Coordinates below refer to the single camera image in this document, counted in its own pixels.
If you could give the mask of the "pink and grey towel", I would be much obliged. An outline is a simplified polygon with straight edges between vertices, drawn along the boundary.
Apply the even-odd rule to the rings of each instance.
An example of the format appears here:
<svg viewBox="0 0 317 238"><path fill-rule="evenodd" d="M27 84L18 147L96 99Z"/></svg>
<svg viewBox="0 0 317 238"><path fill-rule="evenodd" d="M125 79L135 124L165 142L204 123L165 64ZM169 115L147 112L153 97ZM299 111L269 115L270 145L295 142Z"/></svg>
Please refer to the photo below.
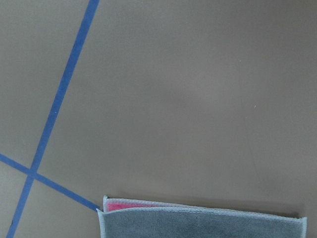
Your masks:
<svg viewBox="0 0 317 238"><path fill-rule="evenodd" d="M304 238L307 218L124 198L103 198L103 238Z"/></svg>

